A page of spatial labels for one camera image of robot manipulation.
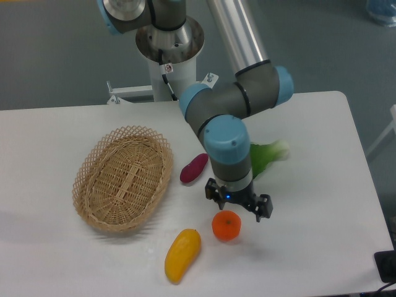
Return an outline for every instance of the purple sweet potato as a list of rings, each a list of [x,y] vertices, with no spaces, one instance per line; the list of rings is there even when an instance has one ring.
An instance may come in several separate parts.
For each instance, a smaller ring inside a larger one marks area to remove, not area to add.
[[[209,156],[207,153],[196,156],[190,164],[181,170],[180,181],[186,184],[195,180],[203,172],[208,159]]]

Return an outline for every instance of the yellow mango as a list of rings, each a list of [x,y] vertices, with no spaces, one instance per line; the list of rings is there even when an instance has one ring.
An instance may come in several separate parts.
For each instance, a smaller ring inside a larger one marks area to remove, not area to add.
[[[180,232],[165,258],[165,274],[168,280],[177,285],[199,252],[200,235],[197,230],[185,229]]]

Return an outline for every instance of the plastic fruit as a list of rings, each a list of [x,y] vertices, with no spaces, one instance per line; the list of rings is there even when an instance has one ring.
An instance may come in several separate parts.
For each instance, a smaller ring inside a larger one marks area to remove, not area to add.
[[[197,230],[185,229],[169,248],[165,259],[165,274],[177,285],[200,252],[200,235]]]
[[[214,216],[212,229],[217,239],[230,241],[241,231],[241,218],[230,210],[222,210]]]
[[[196,156],[190,164],[186,165],[180,172],[180,181],[182,183],[191,183],[203,172],[208,163],[209,156],[202,153]]]

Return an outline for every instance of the orange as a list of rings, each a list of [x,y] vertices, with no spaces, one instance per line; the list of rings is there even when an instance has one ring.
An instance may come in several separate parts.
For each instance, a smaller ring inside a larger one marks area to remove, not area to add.
[[[230,241],[241,231],[241,218],[230,210],[222,210],[214,216],[212,229],[217,239]]]

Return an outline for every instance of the wicker basket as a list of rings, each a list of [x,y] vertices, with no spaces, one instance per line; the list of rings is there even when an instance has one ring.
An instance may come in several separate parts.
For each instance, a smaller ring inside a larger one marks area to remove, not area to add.
[[[157,206],[170,180],[173,155],[161,134],[122,127],[95,146],[77,173],[77,213],[104,231],[137,228]]]

